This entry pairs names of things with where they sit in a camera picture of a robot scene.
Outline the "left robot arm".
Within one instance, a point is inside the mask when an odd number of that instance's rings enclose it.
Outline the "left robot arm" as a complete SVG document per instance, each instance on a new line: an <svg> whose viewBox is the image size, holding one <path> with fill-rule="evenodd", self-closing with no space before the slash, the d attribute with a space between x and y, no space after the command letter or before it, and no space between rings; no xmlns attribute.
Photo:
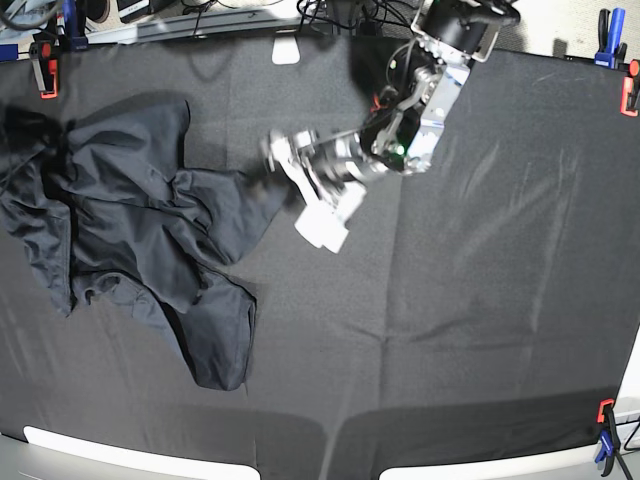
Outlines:
<svg viewBox="0 0 640 480"><path fill-rule="evenodd" d="M420 5L410 25L413 36L390 56L386 84L361 127L324 138L312 130L269 134L266 159L304 202L295 228L307 242L339 252L370 183L430 168L473 64L486 62L500 30L520 19L511 1Z"/></svg>

